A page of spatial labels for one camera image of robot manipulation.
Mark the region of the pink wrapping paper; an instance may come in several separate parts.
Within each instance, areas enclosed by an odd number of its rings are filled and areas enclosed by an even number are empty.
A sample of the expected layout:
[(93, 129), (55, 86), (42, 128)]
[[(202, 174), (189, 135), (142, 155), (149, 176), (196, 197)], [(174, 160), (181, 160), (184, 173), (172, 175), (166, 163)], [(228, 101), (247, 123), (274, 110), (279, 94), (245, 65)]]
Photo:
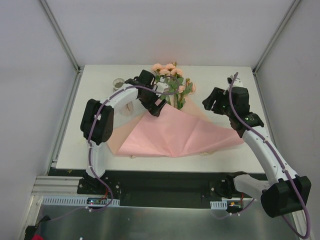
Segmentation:
[(231, 128), (213, 124), (188, 99), (181, 110), (166, 104), (160, 116), (140, 113), (113, 130), (107, 145), (117, 156), (184, 157), (243, 144)]

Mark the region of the pink flower bunch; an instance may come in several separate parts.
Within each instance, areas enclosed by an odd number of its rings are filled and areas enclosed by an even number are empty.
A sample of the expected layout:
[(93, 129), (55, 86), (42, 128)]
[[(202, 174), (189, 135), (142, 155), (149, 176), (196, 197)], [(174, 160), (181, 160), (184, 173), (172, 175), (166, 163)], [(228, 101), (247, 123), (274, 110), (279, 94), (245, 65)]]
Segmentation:
[(171, 93), (171, 95), (161, 95), (161, 100), (166, 102), (172, 107), (180, 110), (186, 103), (186, 97), (196, 92), (196, 85), (190, 80), (190, 78), (183, 77), (183, 71), (177, 67), (177, 63), (169, 63), (161, 65), (156, 63), (152, 66), (154, 73), (154, 80), (152, 85), (158, 83), (164, 83), (168, 85), (168, 89), (165, 93)]

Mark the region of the cream printed ribbon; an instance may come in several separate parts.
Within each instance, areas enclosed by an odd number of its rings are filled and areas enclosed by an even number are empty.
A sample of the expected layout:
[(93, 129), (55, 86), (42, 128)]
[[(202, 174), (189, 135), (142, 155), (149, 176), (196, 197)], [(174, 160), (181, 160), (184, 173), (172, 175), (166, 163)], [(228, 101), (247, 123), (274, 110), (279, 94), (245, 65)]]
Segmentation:
[(211, 150), (211, 151), (202, 151), (199, 153), (192, 153), (192, 154), (185, 154), (181, 156), (167, 156), (167, 155), (129, 155), (128, 157), (130, 159), (136, 159), (136, 158), (183, 158), (183, 157), (191, 157), (191, 156), (209, 156), (214, 154), (216, 151)]

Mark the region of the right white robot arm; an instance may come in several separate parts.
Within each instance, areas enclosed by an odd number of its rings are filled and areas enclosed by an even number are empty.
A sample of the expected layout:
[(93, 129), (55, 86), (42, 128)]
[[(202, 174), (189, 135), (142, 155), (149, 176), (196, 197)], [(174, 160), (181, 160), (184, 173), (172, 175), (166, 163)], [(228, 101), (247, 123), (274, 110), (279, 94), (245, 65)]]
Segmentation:
[(267, 178), (258, 180), (244, 171), (229, 173), (215, 188), (216, 193), (228, 199), (247, 194), (259, 200), (271, 218), (303, 210), (311, 181), (307, 176), (299, 176), (269, 141), (263, 121), (250, 111), (248, 90), (215, 87), (202, 104), (205, 110), (228, 117), (230, 126), (252, 150)]

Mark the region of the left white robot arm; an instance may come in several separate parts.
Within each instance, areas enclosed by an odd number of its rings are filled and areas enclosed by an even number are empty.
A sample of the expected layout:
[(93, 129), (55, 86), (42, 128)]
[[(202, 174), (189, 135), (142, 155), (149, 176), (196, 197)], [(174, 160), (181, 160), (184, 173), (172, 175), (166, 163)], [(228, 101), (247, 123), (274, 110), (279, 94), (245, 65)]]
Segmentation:
[(134, 100), (154, 117), (159, 117), (167, 101), (157, 101), (165, 95), (169, 86), (164, 82), (156, 83), (155, 76), (142, 70), (139, 76), (126, 80), (112, 95), (105, 100), (88, 100), (80, 124), (80, 130), (86, 139), (88, 164), (86, 174), (92, 179), (88, 188), (99, 195), (105, 191), (106, 183), (100, 179), (106, 172), (105, 148), (114, 130), (115, 113)]

